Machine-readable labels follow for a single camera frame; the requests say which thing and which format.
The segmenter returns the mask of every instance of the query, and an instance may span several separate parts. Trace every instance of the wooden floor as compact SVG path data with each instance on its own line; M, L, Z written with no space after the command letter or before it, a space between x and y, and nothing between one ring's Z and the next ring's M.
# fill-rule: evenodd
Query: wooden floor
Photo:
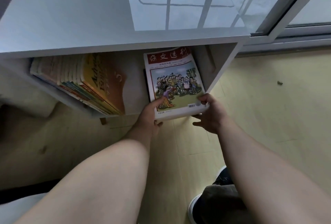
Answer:
M246 132L331 194L330 82L331 51L238 58L212 94ZM102 126L63 104L47 120L11 108L3 113L0 189L63 177L136 120ZM188 223L189 202L224 165L217 137L192 126L194 120L167 121L153 140L140 224Z

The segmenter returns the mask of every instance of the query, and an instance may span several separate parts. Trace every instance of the bookshelf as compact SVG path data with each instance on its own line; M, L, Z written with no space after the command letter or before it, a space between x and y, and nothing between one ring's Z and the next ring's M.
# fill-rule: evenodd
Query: bookshelf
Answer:
M127 74L126 114L137 114L148 103L143 53L190 46L209 92L250 37L237 16L231 0L12 0L0 20L0 64L73 109L100 118L31 76L29 67L31 57L112 51L112 62Z

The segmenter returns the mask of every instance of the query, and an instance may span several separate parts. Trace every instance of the shoe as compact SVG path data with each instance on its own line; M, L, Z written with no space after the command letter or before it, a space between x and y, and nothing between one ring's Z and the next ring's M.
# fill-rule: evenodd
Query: shoe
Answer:
M194 217L193 217L193 208L201 195L202 195L202 193L197 195L196 197L194 197L193 200L191 201L190 205L188 206L187 215L188 215L188 219L190 220L191 224L197 224L197 222L194 220Z
M217 173L216 180L213 185L227 186L233 185L233 181L229 174L228 168L226 166L222 167L220 171Z

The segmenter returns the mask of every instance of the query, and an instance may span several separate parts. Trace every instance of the magazine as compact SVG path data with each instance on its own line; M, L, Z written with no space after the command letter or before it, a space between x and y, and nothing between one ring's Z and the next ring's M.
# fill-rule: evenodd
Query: magazine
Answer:
M164 96L155 109L155 119L169 120L202 113L197 97L205 93L201 77L188 47L144 54L151 101Z

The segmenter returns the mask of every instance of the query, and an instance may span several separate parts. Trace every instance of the fingers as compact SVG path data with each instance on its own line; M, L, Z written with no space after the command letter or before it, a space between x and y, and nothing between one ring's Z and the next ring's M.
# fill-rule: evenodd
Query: fingers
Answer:
M201 119L202 114L197 114L197 115L192 115L192 117L196 118L196 119Z
M202 127L202 123L201 123L201 121L200 122L193 122L192 123L194 126L200 126L200 127Z
M216 101L216 99L212 95L210 95L209 93L206 93L206 94L202 95L201 97L198 97L198 99L201 102L207 102L209 104Z
M158 99L150 102L147 106L150 106L150 107L155 108L155 107L161 105L163 103L164 99L165 99L165 97L164 96L161 96Z

